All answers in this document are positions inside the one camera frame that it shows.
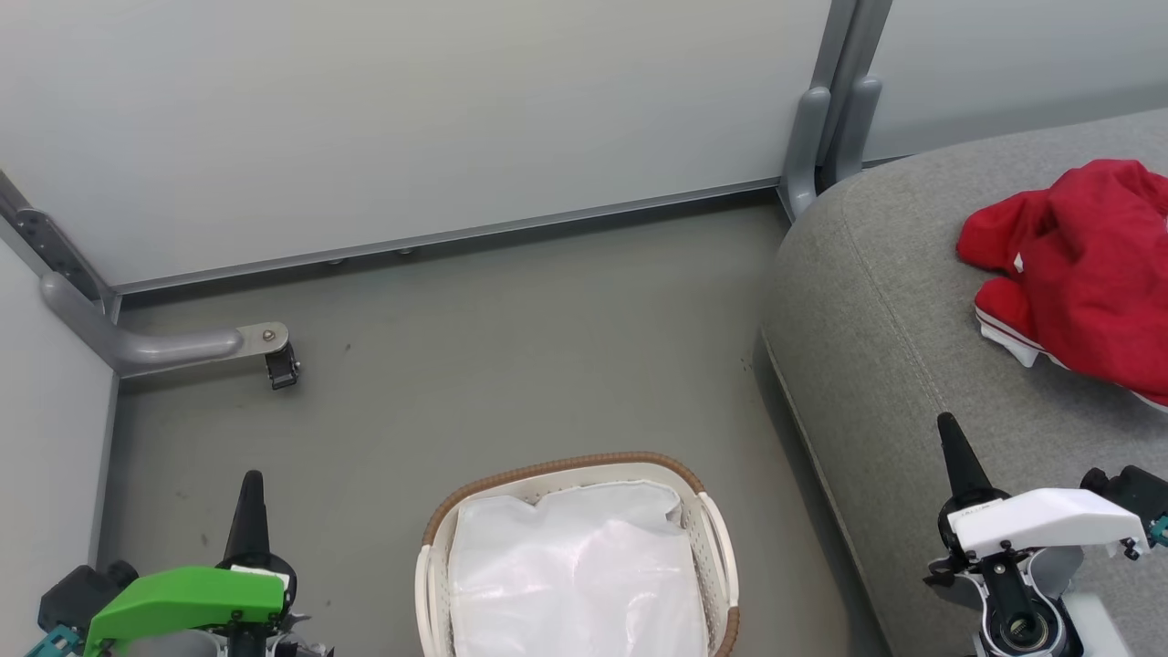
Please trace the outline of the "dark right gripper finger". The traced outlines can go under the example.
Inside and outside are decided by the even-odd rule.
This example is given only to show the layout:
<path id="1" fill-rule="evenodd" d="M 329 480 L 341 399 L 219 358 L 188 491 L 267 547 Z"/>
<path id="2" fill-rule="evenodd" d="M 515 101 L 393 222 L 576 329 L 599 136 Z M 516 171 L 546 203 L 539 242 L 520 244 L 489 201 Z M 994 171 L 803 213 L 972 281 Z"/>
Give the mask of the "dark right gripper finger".
<path id="1" fill-rule="evenodd" d="M 955 416 L 950 412 L 939 414 L 937 429 L 943 442 L 951 490 L 950 498 L 943 506 L 943 513 L 955 513 L 976 505 L 1004 500 L 1006 492 L 997 490 L 989 482 Z"/>

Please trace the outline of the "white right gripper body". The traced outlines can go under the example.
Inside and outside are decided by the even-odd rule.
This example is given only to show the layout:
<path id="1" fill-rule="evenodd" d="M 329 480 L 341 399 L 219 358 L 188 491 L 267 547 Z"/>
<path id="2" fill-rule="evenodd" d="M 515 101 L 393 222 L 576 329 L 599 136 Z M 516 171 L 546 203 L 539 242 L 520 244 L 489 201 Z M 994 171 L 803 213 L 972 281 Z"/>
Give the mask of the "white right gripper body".
<path id="1" fill-rule="evenodd" d="M 944 516 L 961 552 L 976 558 L 1011 549 L 1084 548 L 1104 545 L 1110 556 L 1132 545 L 1138 556 L 1150 549 L 1135 513 L 1084 489 L 1035 489 Z"/>

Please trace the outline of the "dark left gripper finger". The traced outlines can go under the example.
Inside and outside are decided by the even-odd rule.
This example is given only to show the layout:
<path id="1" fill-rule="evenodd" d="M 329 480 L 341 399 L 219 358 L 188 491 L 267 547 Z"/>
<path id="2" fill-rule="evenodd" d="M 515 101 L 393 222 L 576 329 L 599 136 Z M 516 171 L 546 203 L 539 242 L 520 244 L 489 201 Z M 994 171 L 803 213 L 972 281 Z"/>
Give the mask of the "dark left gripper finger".
<path id="1" fill-rule="evenodd" d="M 271 558 L 264 477 L 260 471 L 250 470 L 241 485 L 223 553 L 223 567 L 267 568 Z"/>

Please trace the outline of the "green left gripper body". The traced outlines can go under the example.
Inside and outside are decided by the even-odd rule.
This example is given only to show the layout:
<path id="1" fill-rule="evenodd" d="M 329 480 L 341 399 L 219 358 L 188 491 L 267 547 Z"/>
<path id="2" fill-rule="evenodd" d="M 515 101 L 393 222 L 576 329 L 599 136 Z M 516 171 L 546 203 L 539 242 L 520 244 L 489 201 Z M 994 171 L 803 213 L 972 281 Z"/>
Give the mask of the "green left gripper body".
<path id="1" fill-rule="evenodd" d="M 266 565 L 225 560 L 137 578 L 89 624 L 84 653 L 111 656 L 135 641 L 180 631 L 225 639 L 223 656 L 266 656 L 296 602 L 296 570 L 279 556 Z"/>

